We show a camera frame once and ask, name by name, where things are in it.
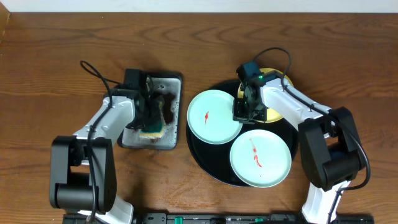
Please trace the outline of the yellow plate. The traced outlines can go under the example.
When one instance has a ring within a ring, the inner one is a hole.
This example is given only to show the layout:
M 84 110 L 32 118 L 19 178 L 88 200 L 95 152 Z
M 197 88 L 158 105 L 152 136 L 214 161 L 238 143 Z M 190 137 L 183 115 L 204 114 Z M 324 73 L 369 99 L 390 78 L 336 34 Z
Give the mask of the yellow plate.
M 276 70 L 274 68 L 261 68 L 260 71 L 263 73 L 277 72 L 280 75 L 282 74 L 282 72 L 280 70 Z M 240 84 L 238 87 L 237 98 L 243 99 L 243 96 L 244 96 L 243 85 Z M 266 118 L 259 118 L 257 120 L 257 122 L 258 123 L 273 123 L 273 122 L 281 120 L 282 118 L 283 118 L 283 116 L 280 115 L 278 112 L 276 112 L 275 110 L 273 110 L 271 108 L 268 108 L 268 109 L 266 109 Z

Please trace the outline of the green yellow scrubbing sponge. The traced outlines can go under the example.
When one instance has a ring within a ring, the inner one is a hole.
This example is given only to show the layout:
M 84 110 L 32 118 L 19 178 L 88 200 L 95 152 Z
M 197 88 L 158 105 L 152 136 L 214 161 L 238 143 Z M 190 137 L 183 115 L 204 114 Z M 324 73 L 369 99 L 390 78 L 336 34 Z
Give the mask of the green yellow scrubbing sponge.
M 149 124 L 149 117 L 144 121 L 144 127 L 140 131 L 140 136 L 143 138 L 160 138 L 164 134 L 164 129 L 165 129 L 165 121 L 163 119 L 163 125 L 162 126 L 151 126 Z

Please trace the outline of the light blue plate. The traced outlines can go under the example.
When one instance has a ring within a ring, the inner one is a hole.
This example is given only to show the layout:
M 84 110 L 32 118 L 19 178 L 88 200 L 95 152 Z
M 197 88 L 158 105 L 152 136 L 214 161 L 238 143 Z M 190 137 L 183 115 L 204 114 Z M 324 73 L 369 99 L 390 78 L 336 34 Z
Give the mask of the light blue plate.
M 232 170 L 244 183 L 268 188 L 281 183 L 290 172 L 292 158 L 285 141 L 261 129 L 241 134 L 229 154 Z
M 221 90 L 199 93 L 190 102 L 187 121 L 191 132 L 208 144 L 224 144 L 233 140 L 243 124 L 233 119 L 234 97 Z

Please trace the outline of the light blue plate front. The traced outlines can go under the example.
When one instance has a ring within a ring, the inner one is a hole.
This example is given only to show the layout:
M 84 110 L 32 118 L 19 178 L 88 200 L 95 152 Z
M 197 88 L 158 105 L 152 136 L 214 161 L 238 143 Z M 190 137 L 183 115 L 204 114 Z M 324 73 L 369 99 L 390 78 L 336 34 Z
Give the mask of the light blue plate front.
M 285 141 L 261 129 L 241 134 L 229 154 L 232 170 L 244 183 L 268 188 L 281 183 L 290 172 L 292 158 Z

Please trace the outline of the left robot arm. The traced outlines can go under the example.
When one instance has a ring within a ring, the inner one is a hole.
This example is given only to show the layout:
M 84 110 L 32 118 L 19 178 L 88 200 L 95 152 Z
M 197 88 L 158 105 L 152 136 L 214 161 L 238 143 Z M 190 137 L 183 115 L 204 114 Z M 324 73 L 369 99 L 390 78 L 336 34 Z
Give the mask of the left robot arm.
M 51 145 L 49 201 L 53 208 L 88 212 L 87 222 L 116 222 L 118 205 L 113 147 L 125 128 L 142 129 L 163 121 L 164 97 L 113 88 L 92 119 Z

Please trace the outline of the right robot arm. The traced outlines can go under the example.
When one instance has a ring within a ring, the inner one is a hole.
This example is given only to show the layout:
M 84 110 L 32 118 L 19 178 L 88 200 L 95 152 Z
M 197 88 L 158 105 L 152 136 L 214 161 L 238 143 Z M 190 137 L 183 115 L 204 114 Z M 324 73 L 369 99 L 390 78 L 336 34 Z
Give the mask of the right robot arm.
M 310 181 L 302 216 L 308 223 L 333 223 L 343 192 L 369 183 L 371 167 L 353 115 L 331 109 L 295 89 L 277 71 L 241 72 L 244 96 L 234 102 L 233 118 L 254 123 L 266 109 L 278 112 L 298 131 L 302 167 Z

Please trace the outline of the black rectangular soapy tray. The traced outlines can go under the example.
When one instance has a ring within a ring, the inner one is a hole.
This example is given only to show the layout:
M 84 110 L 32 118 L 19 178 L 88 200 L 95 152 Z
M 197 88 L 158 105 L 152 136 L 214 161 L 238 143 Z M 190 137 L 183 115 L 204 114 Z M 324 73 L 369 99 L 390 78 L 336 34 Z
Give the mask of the black rectangular soapy tray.
M 141 129 L 124 128 L 118 144 L 130 149 L 172 150 L 178 140 L 182 74 L 178 72 L 146 72 L 146 74 L 147 90 L 144 93 L 149 102 L 159 95 L 164 97 L 164 134 L 160 138 L 143 138 L 140 136 Z

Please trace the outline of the round black serving tray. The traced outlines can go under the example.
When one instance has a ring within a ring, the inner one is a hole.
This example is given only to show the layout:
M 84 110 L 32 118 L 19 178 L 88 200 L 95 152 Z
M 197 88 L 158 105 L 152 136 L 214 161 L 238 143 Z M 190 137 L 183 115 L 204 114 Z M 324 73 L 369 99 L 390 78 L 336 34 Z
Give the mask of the round black serving tray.
M 239 84 L 238 80 L 228 80 L 213 86 L 210 90 L 225 91 L 235 99 Z M 187 122 L 187 142 L 192 156 L 198 165 L 209 175 L 229 185 L 250 186 L 240 180 L 232 170 L 229 154 L 231 146 L 237 137 L 255 129 L 270 131 L 282 138 L 288 146 L 293 160 L 298 148 L 298 134 L 296 129 L 284 118 L 273 123 L 243 124 L 239 134 L 233 140 L 224 144 L 208 144 L 199 140 L 191 132 Z

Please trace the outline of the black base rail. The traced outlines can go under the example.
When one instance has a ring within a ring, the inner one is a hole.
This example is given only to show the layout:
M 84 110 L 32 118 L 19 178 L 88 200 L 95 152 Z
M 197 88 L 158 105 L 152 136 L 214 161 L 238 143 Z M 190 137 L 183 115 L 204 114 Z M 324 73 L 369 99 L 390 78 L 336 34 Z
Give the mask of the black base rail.
M 63 224 L 83 224 L 86 216 L 67 214 Z M 271 214 L 265 216 L 250 215 L 167 215 L 165 213 L 146 213 L 135 215 L 132 224 L 243 224 L 243 223 L 308 223 L 301 215 Z M 367 215 L 338 215 L 332 223 L 337 224 L 374 224 L 374 218 Z

